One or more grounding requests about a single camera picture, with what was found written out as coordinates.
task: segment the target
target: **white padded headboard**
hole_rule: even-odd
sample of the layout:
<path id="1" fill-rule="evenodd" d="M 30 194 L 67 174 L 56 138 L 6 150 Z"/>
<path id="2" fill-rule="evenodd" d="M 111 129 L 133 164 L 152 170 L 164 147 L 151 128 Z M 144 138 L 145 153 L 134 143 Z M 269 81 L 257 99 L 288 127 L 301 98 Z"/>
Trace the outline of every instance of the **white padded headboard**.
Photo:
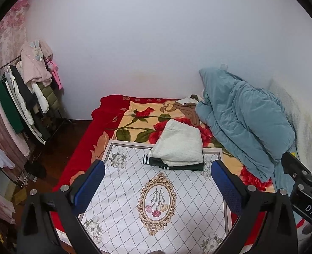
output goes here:
<path id="1" fill-rule="evenodd" d="M 287 119 L 295 129 L 299 159 L 312 173 L 312 112 L 303 106 L 291 84 L 285 84 L 278 76 L 271 80 L 269 91 L 281 100 Z"/>

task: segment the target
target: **red rose print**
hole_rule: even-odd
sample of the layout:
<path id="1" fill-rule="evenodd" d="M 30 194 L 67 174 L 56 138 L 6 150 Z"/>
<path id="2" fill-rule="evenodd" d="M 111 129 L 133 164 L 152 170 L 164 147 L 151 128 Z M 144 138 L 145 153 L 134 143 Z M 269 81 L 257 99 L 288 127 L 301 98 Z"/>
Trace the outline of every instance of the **red rose print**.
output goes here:
<path id="1" fill-rule="evenodd" d="M 144 111 L 142 112 L 138 112 L 137 110 L 134 111 L 136 117 L 146 117 L 149 116 L 150 113 L 155 112 L 155 110 L 153 108 L 146 108 Z"/>
<path id="2" fill-rule="evenodd" d="M 151 213 L 151 211 L 152 211 L 151 206 L 150 205 L 146 205 L 145 206 L 145 211 L 147 211 L 148 213 Z"/>
<path id="3" fill-rule="evenodd" d="M 176 121 L 178 122 L 181 122 L 181 123 L 184 123 L 184 124 L 187 124 L 189 126 L 193 126 L 190 122 L 190 119 L 186 118 L 186 117 L 183 117 L 181 119 L 175 119 Z M 155 132 L 152 132 L 150 135 L 149 135 L 149 142 L 150 144 L 156 144 L 157 140 L 160 138 L 164 128 L 166 127 L 167 125 L 167 122 L 169 120 L 166 120 L 166 121 L 162 121 L 162 122 L 159 122 L 157 124 L 154 125 L 154 129 L 155 129 Z M 201 132 L 201 138 L 202 138 L 202 143 L 203 143 L 203 148 L 204 147 L 207 147 L 208 144 L 210 143 L 211 139 L 213 138 L 213 134 L 211 133 L 211 131 L 209 130 L 209 128 L 203 128 L 201 126 L 198 126 L 197 127 L 200 132 Z"/>
<path id="4" fill-rule="evenodd" d="M 158 218 L 158 217 L 161 215 L 161 211 L 159 211 L 159 210 L 156 209 L 154 212 L 152 212 L 152 215 L 153 215 L 154 217 Z"/>
<path id="5" fill-rule="evenodd" d="M 265 191 L 267 187 L 273 184 L 271 179 L 269 179 L 267 182 L 261 182 L 260 179 L 250 173 L 245 166 L 242 168 L 240 179 L 245 185 L 254 185 L 259 191 Z"/>

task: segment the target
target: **folded white towel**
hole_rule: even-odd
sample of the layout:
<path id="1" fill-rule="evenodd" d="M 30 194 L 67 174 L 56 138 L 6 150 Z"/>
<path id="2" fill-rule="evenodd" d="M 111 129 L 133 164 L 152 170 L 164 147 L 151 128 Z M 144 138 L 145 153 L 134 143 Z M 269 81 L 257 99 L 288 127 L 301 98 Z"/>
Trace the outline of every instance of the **folded white towel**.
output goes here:
<path id="1" fill-rule="evenodd" d="M 169 166 L 199 164 L 203 161 L 199 129 L 170 119 L 149 156 Z"/>

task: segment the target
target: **blue gripper pad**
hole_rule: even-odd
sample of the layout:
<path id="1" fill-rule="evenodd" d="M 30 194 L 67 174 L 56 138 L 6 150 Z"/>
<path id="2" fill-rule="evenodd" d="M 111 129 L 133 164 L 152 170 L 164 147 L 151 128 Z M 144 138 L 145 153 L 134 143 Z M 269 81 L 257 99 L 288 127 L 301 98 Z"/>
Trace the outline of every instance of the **blue gripper pad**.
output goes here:
<path id="1" fill-rule="evenodd" d="M 78 176 L 72 186 L 70 200 L 74 204 L 72 211 L 74 215 L 84 213 L 91 202 L 97 188 L 101 184 L 106 168 L 103 161 L 96 160 L 85 174 Z"/>
<path id="2" fill-rule="evenodd" d="M 228 168 L 220 160 L 215 160 L 211 164 L 211 177 L 227 202 L 230 211 L 240 216 L 246 198 L 244 189 L 245 185 L 243 182 L 238 176 L 232 175 Z"/>

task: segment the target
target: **white wall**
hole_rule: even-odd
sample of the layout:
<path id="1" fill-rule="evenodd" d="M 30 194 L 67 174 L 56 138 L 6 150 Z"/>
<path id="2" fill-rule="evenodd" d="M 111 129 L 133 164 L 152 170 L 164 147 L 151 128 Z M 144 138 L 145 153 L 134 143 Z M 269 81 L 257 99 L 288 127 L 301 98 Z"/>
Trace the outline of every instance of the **white wall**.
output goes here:
<path id="1" fill-rule="evenodd" d="M 312 19 L 295 0 L 31 0 L 27 16 L 73 119 L 109 94 L 200 93 L 198 70 L 221 63 L 256 87 L 283 71 L 312 98 Z"/>

